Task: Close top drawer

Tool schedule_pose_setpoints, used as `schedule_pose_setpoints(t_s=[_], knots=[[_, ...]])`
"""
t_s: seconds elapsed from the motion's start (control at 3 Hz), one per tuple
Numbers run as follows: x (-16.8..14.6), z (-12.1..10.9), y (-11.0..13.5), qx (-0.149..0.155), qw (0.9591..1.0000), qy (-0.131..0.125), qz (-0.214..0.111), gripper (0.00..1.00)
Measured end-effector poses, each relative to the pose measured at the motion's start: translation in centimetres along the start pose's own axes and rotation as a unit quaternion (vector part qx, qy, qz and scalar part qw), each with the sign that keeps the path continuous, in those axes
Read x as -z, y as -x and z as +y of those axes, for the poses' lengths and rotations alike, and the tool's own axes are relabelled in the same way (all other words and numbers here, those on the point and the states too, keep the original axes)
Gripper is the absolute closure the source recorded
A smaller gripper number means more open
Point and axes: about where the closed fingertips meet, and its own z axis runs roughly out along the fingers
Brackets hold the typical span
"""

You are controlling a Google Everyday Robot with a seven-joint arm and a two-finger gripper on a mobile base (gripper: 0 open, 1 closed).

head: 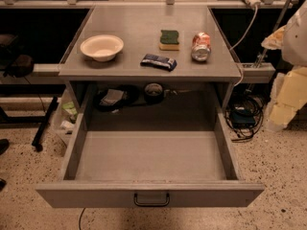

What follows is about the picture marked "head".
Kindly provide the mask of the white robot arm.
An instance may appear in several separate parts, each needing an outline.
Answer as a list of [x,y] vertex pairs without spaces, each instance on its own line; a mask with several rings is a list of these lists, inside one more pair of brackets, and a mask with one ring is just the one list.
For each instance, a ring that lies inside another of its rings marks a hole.
[[267,129],[279,131],[307,104],[307,1],[285,26],[266,37],[262,46],[280,49],[282,59],[293,65],[290,72],[275,77],[267,107]]

